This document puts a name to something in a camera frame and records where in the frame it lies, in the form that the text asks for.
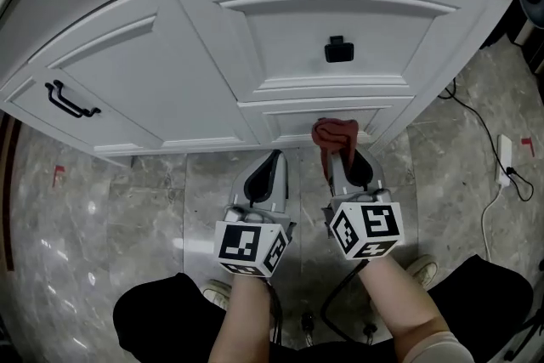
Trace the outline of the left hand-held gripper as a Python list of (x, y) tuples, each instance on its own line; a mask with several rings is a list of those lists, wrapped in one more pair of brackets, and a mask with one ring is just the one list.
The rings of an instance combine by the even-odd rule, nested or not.
[(258, 157), (235, 178), (235, 206), (226, 209), (214, 234), (214, 257), (224, 269), (260, 278), (274, 274), (296, 226), (284, 213), (288, 198), (288, 164), (280, 150)]

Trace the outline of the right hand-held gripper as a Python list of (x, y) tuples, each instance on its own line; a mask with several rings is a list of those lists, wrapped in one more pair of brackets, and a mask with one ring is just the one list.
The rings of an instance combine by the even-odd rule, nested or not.
[(381, 164), (367, 150), (357, 148), (349, 171), (340, 153), (327, 154), (331, 200), (323, 209), (328, 237), (347, 260), (381, 258), (404, 243), (398, 202), (384, 189)]

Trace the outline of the red-brown knitted cloth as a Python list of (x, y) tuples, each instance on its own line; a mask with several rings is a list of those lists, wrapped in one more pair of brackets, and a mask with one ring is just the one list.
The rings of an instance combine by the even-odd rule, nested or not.
[(358, 143), (359, 124), (355, 120), (320, 118), (312, 127), (311, 137), (320, 148), (320, 159), (326, 181), (330, 179), (328, 156), (339, 153), (344, 166), (350, 169)]

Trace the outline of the short white cabinet drawer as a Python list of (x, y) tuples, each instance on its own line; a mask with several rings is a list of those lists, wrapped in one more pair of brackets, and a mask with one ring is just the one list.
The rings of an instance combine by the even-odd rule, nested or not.
[(340, 97), (239, 103), (262, 145), (303, 146), (313, 143), (313, 125), (321, 118), (355, 120), (358, 142), (375, 142), (411, 102), (410, 97)]

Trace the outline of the person's left forearm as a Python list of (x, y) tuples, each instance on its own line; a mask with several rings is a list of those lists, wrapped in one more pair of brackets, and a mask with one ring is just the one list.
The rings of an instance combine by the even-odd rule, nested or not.
[(254, 276), (236, 275), (208, 363), (269, 363), (271, 296)]

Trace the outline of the person's right forearm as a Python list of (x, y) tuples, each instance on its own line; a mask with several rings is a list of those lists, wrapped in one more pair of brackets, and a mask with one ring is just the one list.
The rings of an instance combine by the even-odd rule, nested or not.
[(392, 334), (400, 358), (423, 339), (449, 330), (428, 293), (393, 258), (373, 259), (359, 278)]

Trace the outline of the black square drawer knob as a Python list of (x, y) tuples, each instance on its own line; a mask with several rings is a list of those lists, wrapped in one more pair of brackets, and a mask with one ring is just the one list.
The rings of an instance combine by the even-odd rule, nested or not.
[(354, 59), (354, 45), (345, 42), (343, 36), (331, 36), (324, 50), (326, 62), (330, 64), (350, 62)]

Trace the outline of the person's left white shoe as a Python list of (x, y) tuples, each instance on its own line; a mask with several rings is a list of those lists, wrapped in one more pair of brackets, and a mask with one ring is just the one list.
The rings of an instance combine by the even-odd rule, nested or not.
[(201, 287), (201, 294), (211, 303), (226, 311), (230, 304), (231, 286), (217, 280), (209, 280)]

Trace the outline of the white power strip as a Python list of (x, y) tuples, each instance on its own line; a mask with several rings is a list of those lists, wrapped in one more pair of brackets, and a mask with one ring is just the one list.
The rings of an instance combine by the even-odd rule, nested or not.
[(497, 155), (496, 164), (496, 182), (506, 188), (511, 184), (507, 169), (512, 166), (512, 141), (504, 134), (499, 134), (497, 137)]

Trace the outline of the person's left leg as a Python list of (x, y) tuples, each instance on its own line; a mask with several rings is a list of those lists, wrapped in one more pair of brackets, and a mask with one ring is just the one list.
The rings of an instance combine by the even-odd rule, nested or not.
[(207, 363), (225, 314), (178, 273), (122, 294), (112, 318), (121, 348), (140, 363)]

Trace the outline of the person's leg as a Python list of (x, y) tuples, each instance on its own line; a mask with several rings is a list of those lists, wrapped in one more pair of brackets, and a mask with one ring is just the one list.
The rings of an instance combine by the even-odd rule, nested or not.
[(516, 334), (533, 304), (519, 273), (473, 255), (428, 294), (476, 363), (488, 363)]
[(122, 294), (112, 318), (121, 348), (140, 363), (207, 363), (225, 314), (178, 273)]

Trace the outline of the white cabinet door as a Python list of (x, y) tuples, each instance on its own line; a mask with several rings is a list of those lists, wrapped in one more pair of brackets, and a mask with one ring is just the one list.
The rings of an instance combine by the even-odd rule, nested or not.
[(257, 140), (180, 0), (120, 0), (31, 59), (65, 73), (141, 131), (140, 150), (241, 148)]
[[(48, 101), (44, 84), (61, 80), (77, 94), (102, 110), (96, 118), (75, 118)], [(142, 131), (111, 109), (65, 73), (31, 73), (10, 81), (0, 90), (3, 108), (33, 128), (87, 153), (107, 155), (132, 153)]]

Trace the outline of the person's right leg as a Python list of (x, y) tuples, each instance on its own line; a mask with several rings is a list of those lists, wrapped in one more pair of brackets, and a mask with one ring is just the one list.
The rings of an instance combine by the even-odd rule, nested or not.
[(488, 363), (516, 334), (533, 304), (519, 273), (473, 255), (428, 294), (476, 363)]

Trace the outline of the person's beige sleeve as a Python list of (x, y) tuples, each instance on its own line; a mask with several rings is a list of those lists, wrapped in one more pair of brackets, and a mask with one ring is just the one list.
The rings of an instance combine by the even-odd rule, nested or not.
[(475, 361), (453, 333), (438, 332), (414, 346), (402, 363), (475, 363)]

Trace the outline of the brown wooden platform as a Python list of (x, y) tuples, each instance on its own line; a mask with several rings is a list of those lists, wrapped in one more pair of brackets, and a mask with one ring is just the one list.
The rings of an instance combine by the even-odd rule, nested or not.
[(0, 270), (14, 271), (11, 241), (11, 185), (21, 122), (7, 113), (0, 116)]

